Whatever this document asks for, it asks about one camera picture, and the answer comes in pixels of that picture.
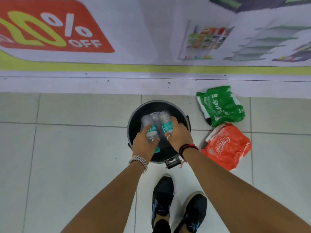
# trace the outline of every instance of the hand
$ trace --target hand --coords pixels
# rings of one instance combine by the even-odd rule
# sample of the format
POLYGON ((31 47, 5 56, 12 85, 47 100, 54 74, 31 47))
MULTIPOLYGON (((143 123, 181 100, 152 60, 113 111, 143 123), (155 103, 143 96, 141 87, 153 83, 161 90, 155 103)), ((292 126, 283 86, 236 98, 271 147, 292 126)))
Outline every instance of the hand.
POLYGON ((179 152, 179 148, 184 144, 193 144, 190 132, 185 125, 178 123, 177 119, 171 116, 173 122, 173 133, 165 133, 169 143, 173 146, 174 150, 179 152))
POLYGON ((149 128, 151 128, 152 124, 149 124, 147 126, 144 127, 144 129, 142 129, 141 132, 137 133, 134 142, 133 142, 133 156, 135 155, 139 155, 141 157, 143 157, 147 163, 150 162, 156 147, 159 144, 159 138, 154 140, 153 142, 149 143, 147 138, 146 138, 146 134, 149 130, 149 128))

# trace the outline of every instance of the black bucket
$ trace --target black bucket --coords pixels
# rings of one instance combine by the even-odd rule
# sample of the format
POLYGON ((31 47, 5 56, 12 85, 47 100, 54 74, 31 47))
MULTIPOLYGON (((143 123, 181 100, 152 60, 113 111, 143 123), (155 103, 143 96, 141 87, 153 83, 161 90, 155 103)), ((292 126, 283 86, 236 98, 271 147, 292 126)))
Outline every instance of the black bucket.
MULTIPOLYGON (((159 111, 168 111, 172 116, 177 118, 179 123, 183 123, 187 127, 188 131, 191 130, 191 125, 188 115, 185 114, 179 109, 176 105, 168 101, 148 101, 141 106, 139 106, 131 115, 130 120, 127 124, 127 139, 128 146, 132 148, 134 138, 137 133, 141 131, 141 119, 144 115, 151 114, 159 111)), ((165 163, 167 168, 173 168, 176 165, 181 163, 179 154, 174 150, 174 148, 169 144, 169 141, 166 139, 162 129, 158 129, 160 142, 159 148, 160 152, 155 153, 151 158, 153 163, 165 163)))

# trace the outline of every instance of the plastic bag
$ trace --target plastic bag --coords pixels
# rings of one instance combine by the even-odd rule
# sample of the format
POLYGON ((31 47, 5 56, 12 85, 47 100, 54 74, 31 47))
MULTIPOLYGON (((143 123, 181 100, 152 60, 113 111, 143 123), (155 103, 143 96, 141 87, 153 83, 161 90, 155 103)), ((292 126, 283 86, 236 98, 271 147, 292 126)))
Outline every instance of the plastic bag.
POLYGON ((197 100, 209 125, 217 127, 224 122, 239 122, 245 117, 245 111, 239 100, 230 91, 230 86, 197 92, 197 100))
POLYGON ((250 139, 233 124, 226 123, 212 131, 202 145, 201 152, 230 171, 251 149, 250 139))

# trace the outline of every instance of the white floor tile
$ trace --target white floor tile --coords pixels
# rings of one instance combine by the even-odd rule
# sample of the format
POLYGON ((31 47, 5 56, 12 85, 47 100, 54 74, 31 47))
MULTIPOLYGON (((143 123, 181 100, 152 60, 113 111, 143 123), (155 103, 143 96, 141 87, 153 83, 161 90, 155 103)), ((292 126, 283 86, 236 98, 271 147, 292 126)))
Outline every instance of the white floor tile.
POLYGON ((311 224, 311 136, 253 134, 254 186, 311 224))
MULTIPOLYGON (((245 109, 245 118, 235 125, 242 132, 250 132, 250 107, 249 98, 238 98, 245 109)), ((152 100, 165 100, 179 107, 185 115, 189 115, 191 129, 194 130, 212 130, 207 124, 200 110, 195 96, 164 96, 164 95, 142 95, 142 103, 152 100)))
POLYGON ((0 93, 0 122, 35 123, 39 93, 0 93))
POLYGON ((311 100, 251 98, 252 131, 311 134, 311 100))
POLYGON ((34 135, 34 125, 0 124, 0 232, 22 232, 34 135))
POLYGON ((42 94, 38 123, 126 127, 140 95, 42 94))
MULTIPOLYGON (((200 146, 207 134, 207 131, 191 132, 193 141, 197 146, 200 146)), ((158 180, 166 173, 169 173, 172 176, 175 189, 175 196, 170 209, 170 225, 172 226, 172 229, 174 229, 178 218, 181 217, 181 209, 187 197, 193 192, 202 191, 198 180, 187 163, 183 164, 182 168, 174 167, 170 170, 165 169, 165 164, 150 163, 148 171, 142 175, 138 184, 136 233, 152 232, 152 192, 158 180)), ((252 182, 251 153, 242 159, 241 164, 235 170, 235 174, 249 183, 252 182)), ((200 232, 228 232, 210 201, 208 201, 206 218, 198 229, 198 233, 200 232)))
MULTIPOLYGON (((25 233, 59 233, 132 156, 126 128, 37 127, 25 233)), ((124 232, 134 232, 135 198, 124 232)))

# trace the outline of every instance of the shoe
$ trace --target shoe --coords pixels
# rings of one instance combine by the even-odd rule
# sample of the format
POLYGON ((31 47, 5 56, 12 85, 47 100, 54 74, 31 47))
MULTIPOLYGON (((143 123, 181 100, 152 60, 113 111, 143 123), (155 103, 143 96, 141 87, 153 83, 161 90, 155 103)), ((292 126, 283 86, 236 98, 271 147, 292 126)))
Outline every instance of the shoe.
POLYGON ((152 217, 151 225, 153 229, 156 215, 166 216, 174 197, 174 184, 172 178, 166 174, 155 186, 152 194, 152 217))
POLYGON ((205 218, 206 209, 207 199, 203 192, 199 191, 190 195, 185 202, 183 218, 174 233, 179 233, 184 224, 189 232, 196 233, 205 218))

